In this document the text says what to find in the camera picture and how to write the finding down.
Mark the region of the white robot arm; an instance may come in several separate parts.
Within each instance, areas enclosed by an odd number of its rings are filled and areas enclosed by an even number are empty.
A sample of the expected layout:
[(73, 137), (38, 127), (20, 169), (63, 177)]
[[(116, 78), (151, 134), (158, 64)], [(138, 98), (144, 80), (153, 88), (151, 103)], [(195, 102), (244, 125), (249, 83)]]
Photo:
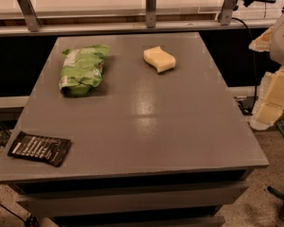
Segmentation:
[(264, 74), (252, 111), (251, 127), (265, 131), (284, 114), (284, 12), (273, 26), (250, 43), (249, 48), (268, 52), (270, 59), (281, 65), (276, 72)]

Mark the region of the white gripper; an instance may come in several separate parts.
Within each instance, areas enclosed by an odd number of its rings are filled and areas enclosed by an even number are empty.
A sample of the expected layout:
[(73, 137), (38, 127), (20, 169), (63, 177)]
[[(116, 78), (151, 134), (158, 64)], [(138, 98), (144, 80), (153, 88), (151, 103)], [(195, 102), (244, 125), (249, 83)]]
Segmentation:
[[(249, 48), (256, 52), (269, 52), (273, 27), (254, 39)], [(252, 129), (265, 131), (284, 113), (284, 65), (276, 72), (266, 72), (257, 89), (257, 100), (249, 124)]]

